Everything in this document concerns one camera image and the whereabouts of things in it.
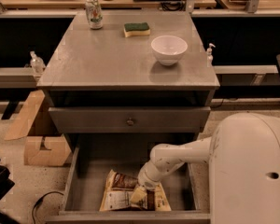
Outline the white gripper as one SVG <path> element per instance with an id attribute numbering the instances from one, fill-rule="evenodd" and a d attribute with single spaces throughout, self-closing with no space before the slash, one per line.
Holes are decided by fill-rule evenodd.
<path id="1" fill-rule="evenodd" d="M 138 183 L 130 198 L 132 204 L 145 204 L 147 190 L 154 190 L 160 182 L 185 163 L 180 160 L 156 159 L 145 163 L 138 174 Z"/>

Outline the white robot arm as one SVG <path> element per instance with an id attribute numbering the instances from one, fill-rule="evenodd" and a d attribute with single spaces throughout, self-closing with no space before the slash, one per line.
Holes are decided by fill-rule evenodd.
<path id="1" fill-rule="evenodd" d="M 154 190 L 194 162 L 208 164 L 211 224 L 280 224 L 280 118 L 237 113 L 208 138 L 158 144 L 139 172 L 139 186 Z"/>

